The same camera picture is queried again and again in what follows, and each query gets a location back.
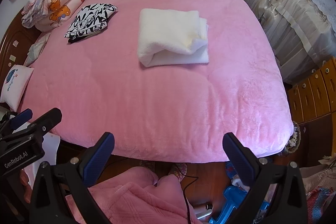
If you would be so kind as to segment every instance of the pink bedding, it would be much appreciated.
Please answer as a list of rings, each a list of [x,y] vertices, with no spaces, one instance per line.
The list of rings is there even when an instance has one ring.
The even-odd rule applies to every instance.
[[[114,154],[144,160],[226,161],[226,132],[258,156],[282,150],[293,132],[286,93],[266,35],[243,0],[83,5],[93,3],[119,11],[101,34],[71,45],[64,34],[72,19],[52,31],[21,103],[33,119],[58,107],[63,118],[53,132],[63,140],[88,147],[109,131]],[[209,25],[209,64],[140,65],[143,8],[198,10]]]

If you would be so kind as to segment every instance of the screw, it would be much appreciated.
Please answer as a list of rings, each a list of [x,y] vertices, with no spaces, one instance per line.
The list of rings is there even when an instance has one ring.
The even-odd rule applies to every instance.
[[[48,162],[47,161],[43,161],[41,162],[41,165],[40,165],[42,168],[46,168],[48,166]]]
[[[259,159],[259,162],[262,164],[262,165],[265,165],[268,163],[268,160],[266,158],[260,158]]]
[[[74,157],[74,158],[72,158],[71,160],[70,160],[70,163],[71,164],[76,164],[76,163],[78,163],[79,162],[79,158],[77,158],[77,157]]]
[[[291,163],[289,164],[292,168],[297,168],[297,164],[295,161],[291,161]]]

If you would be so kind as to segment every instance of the pink blanket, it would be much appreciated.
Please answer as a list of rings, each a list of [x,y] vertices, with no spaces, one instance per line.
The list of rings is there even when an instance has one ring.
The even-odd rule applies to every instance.
[[[51,32],[22,108],[63,113],[53,133],[92,146],[115,135],[116,155],[171,162],[226,161],[233,132],[255,155],[282,150],[293,132],[272,49],[243,0],[85,0],[119,11],[100,34],[69,45],[73,15]],[[137,58],[143,8],[198,10],[209,25],[209,64],[144,68]]]
[[[155,173],[137,166],[89,188],[89,191],[113,224],[187,223],[187,208],[175,175],[158,180]],[[67,196],[67,201],[76,221],[85,223],[72,196]],[[201,224],[191,205],[189,208],[192,223]]]

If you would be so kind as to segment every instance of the pink robe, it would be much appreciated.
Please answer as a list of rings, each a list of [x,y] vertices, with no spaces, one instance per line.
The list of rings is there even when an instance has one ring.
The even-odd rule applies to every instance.
[[[188,222],[183,191],[175,175],[164,176],[158,181],[154,172],[137,166],[89,191],[113,224]],[[85,223],[73,198],[68,196],[67,201],[76,221]],[[192,223],[200,224],[191,205],[189,208]]]

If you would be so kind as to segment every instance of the wooden dresser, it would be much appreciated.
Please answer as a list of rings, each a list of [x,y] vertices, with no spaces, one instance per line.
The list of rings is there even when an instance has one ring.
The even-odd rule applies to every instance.
[[[292,119],[308,145],[306,166],[336,153],[336,59],[287,91]]]

